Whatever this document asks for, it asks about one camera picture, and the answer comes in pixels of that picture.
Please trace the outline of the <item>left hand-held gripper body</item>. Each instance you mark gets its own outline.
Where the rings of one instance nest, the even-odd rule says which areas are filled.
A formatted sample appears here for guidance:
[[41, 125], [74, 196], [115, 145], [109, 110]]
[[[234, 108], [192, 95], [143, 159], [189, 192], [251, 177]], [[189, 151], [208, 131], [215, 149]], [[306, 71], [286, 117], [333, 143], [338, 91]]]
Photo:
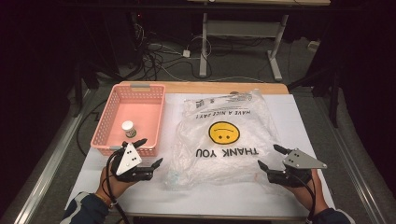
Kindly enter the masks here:
[[127, 144], [114, 158], [111, 172], [121, 182], [149, 181], [153, 177], [153, 167], [139, 167], [142, 162], [132, 143]]

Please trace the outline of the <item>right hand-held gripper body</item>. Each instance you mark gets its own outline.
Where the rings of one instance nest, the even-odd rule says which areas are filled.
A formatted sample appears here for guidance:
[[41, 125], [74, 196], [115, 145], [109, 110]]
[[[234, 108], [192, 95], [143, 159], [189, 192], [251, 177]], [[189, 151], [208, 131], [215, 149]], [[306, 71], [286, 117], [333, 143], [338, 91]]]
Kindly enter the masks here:
[[312, 179], [312, 169], [327, 169], [326, 163], [304, 153], [298, 148], [292, 149], [289, 155], [285, 155], [282, 163], [283, 171], [269, 169], [267, 178], [270, 183], [299, 188], [306, 185]]

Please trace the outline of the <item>white-capped small bottle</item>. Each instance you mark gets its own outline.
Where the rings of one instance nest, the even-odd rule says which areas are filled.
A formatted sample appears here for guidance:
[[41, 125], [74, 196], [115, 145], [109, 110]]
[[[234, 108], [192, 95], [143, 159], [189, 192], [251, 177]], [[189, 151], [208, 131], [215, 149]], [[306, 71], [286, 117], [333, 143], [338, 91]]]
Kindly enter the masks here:
[[136, 129], [134, 128], [134, 123], [130, 120], [126, 120], [121, 124], [121, 128], [124, 130], [125, 135], [128, 138], [133, 138], [136, 136]]

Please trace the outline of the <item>pink plastic basket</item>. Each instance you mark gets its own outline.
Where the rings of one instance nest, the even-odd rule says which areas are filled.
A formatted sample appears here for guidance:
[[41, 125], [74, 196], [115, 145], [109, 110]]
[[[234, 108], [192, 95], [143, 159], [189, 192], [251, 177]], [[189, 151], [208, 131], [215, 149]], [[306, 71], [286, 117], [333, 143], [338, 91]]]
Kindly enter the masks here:
[[[91, 140], [91, 147], [109, 156], [122, 142], [148, 141], [137, 149], [141, 157], [155, 157], [161, 132], [165, 86], [161, 84], [117, 84], [106, 101], [102, 116]], [[136, 136], [128, 138], [121, 124], [134, 123]]]

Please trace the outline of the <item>clear smiley plastic bag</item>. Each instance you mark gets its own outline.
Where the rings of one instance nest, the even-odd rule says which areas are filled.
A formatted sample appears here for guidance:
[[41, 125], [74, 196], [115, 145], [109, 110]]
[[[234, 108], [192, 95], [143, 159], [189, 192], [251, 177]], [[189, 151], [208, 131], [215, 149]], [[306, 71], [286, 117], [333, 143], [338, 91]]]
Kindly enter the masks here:
[[165, 184], [172, 190], [199, 184], [258, 181], [258, 161], [277, 168], [279, 134], [258, 90], [184, 101]]

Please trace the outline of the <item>person's left hand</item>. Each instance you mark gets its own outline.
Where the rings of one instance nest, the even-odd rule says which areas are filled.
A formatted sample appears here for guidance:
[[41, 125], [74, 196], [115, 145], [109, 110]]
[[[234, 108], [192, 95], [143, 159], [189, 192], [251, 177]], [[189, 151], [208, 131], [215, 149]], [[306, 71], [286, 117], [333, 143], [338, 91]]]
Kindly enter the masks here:
[[95, 195], [107, 206], [110, 206], [112, 204], [110, 194], [113, 195], [114, 199], [118, 199], [125, 190], [134, 185], [134, 182], [126, 183], [119, 181], [115, 177], [106, 177], [108, 174], [110, 174], [110, 172], [106, 170], [106, 167], [104, 167], [100, 176], [99, 187], [95, 192]]

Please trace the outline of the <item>person's right hand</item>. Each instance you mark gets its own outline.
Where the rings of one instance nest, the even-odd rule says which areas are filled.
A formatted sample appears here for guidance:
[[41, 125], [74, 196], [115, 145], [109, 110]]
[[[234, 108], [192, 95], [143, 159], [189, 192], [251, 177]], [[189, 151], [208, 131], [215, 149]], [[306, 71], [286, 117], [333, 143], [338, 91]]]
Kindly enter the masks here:
[[296, 200], [308, 209], [313, 215], [329, 208], [324, 195], [321, 180], [318, 177], [318, 171], [312, 170], [312, 179], [305, 187], [292, 188], [286, 187], [296, 198]]

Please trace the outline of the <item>white paper sheet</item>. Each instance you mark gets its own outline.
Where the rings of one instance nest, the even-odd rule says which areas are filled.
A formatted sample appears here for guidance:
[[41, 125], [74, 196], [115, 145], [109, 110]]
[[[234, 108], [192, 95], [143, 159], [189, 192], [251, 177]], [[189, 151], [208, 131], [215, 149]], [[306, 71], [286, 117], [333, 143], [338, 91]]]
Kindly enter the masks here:
[[[150, 181], [143, 181], [129, 188], [119, 202], [127, 215], [141, 217], [207, 217], [267, 220], [305, 219], [307, 209], [298, 203], [294, 196], [279, 185], [268, 182], [266, 174], [259, 168], [257, 160], [266, 163], [270, 169], [283, 170], [283, 155], [271, 151], [266, 159], [260, 156], [249, 167], [257, 171], [257, 180], [275, 188], [275, 193], [266, 193], [260, 182], [239, 182], [226, 185], [203, 183], [188, 190], [168, 190], [164, 184], [166, 169], [171, 160], [171, 147], [175, 131], [182, 115], [183, 103], [187, 99], [201, 99], [220, 94], [166, 93], [163, 112], [163, 130], [158, 145], [161, 166]], [[294, 97], [291, 94], [264, 95], [269, 111], [277, 128], [280, 145], [287, 148], [299, 148], [306, 154], [316, 157], [307, 136], [303, 121]], [[76, 184], [70, 193], [66, 207], [81, 191], [95, 191], [99, 185], [106, 157], [95, 148], [90, 148], [86, 160], [78, 175]]]

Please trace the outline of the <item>black stand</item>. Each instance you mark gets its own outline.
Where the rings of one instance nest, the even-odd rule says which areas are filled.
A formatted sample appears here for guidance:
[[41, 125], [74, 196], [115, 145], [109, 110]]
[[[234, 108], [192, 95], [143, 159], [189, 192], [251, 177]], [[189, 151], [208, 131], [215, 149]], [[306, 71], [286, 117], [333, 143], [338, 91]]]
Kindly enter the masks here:
[[97, 90], [99, 81], [97, 73], [100, 72], [113, 81], [123, 81], [124, 77], [113, 71], [105, 69], [93, 62], [77, 62], [74, 67], [74, 91], [75, 95], [70, 100], [72, 116], [76, 118], [83, 107], [82, 83], [85, 83], [89, 90]]
[[339, 70], [333, 67], [324, 67], [318, 71], [300, 78], [287, 85], [289, 91], [300, 86], [311, 86], [314, 97], [323, 97], [328, 95], [329, 102], [329, 120], [334, 128], [338, 127], [337, 107], [339, 92]]

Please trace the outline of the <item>white-legged desk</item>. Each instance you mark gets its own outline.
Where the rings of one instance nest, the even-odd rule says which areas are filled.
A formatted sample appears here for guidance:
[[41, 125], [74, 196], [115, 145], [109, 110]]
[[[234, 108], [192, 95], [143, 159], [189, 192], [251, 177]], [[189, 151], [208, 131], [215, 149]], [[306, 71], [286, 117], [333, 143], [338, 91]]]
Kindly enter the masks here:
[[[292, 7], [327, 7], [331, 0], [189, 0], [198, 3], [199, 7], [220, 6], [242, 8], [247, 7], [281, 7], [289, 9]], [[267, 62], [270, 65], [275, 81], [283, 79], [276, 55], [280, 46], [281, 39], [287, 26], [289, 13], [283, 13], [279, 21], [243, 21], [237, 19], [236, 14], [230, 20], [213, 20], [208, 18], [208, 14], [203, 14], [202, 20], [202, 39], [199, 77], [208, 77], [209, 61], [208, 56], [212, 50], [209, 36], [237, 36], [237, 37], [258, 37], [273, 38], [274, 46], [266, 52]]]

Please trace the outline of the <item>metal floor rail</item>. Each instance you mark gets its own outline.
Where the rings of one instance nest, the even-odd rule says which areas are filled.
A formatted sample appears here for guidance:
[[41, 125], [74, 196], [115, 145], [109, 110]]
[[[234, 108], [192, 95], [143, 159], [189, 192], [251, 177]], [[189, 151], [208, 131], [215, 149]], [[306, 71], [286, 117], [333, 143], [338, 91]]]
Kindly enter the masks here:
[[11, 221], [12, 224], [28, 224], [32, 220], [95, 94], [96, 90], [85, 90], [82, 95], [82, 107], [79, 110], [73, 108], [69, 110], [43, 157], [21, 189], [19, 193], [21, 207], [17, 209], [16, 217]]
[[388, 187], [363, 148], [361, 140], [354, 130], [347, 130], [348, 121], [338, 121], [337, 117], [336, 125], [332, 123], [327, 100], [317, 98], [316, 103], [337, 142], [336, 149], [340, 159], [346, 167], [370, 223], [387, 224], [387, 206], [383, 204], [381, 197], [388, 195]]

